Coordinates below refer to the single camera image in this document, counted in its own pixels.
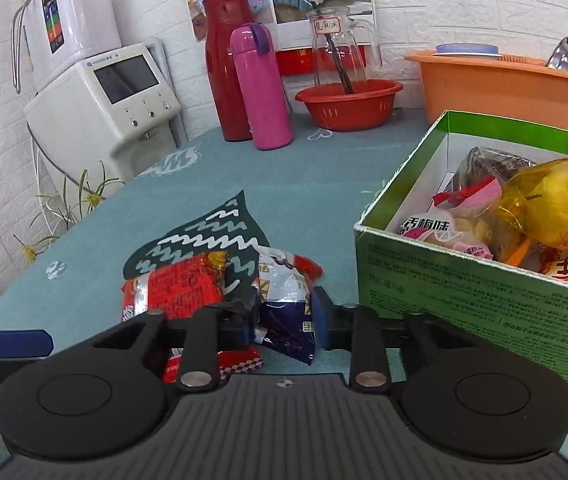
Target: orange plastic basket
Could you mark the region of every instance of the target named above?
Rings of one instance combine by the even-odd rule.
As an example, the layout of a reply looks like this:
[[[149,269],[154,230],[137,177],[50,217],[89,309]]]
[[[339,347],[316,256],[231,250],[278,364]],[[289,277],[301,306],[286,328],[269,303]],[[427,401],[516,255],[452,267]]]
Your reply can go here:
[[[356,132],[375,128],[391,118],[395,94],[404,86],[397,81],[369,79],[354,84],[355,94],[345,94],[340,83],[313,86],[295,96],[308,108],[320,128]]]
[[[444,110],[461,110],[568,130],[568,72],[523,56],[483,60],[433,54],[404,56],[420,63],[430,122]]]

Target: metal screw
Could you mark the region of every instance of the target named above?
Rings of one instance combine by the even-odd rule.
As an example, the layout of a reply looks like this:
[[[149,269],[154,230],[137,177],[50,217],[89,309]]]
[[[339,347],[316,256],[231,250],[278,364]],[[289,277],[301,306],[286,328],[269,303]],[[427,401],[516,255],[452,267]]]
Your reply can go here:
[[[386,383],[386,376],[380,372],[374,372],[372,370],[368,372],[360,372],[355,377],[355,382],[360,386],[365,388],[377,388]]]
[[[213,380],[206,372],[186,372],[180,377],[180,382],[189,388],[201,388]]]

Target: white machine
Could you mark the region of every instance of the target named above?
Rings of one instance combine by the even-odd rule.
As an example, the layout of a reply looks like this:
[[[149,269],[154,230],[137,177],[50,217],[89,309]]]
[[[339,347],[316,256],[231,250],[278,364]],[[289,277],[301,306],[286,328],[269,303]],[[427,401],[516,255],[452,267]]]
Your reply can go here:
[[[27,0],[25,5],[38,92],[77,61],[122,46],[110,0]]]
[[[24,108],[40,150],[55,163],[46,160],[60,194],[59,170],[75,180],[88,170],[95,187],[102,180],[102,161],[107,178],[128,182],[174,151],[168,121],[179,111],[175,94],[141,44],[76,62]]]

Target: silver hose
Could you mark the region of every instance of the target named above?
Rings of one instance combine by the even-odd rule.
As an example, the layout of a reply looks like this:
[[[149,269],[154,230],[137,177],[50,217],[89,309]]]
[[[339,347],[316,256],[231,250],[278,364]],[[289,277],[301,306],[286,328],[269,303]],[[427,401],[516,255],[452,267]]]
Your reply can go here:
[[[22,22],[24,20],[24,12],[26,12],[26,5],[23,4],[13,16],[11,23],[11,61],[13,62],[13,88],[20,94],[22,91],[22,82],[20,80],[20,51],[22,43]]]

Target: green cardboard box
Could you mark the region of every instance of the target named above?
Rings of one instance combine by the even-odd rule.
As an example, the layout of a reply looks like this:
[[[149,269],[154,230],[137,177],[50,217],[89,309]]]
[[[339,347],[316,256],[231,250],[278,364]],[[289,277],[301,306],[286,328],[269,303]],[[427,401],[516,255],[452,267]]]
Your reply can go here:
[[[568,132],[442,114],[354,226],[360,303],[384,317],[426,310],[568,381],[568,282],[394,234],[411,214],[429,209],[475,146],[547,162],[568,155]]]

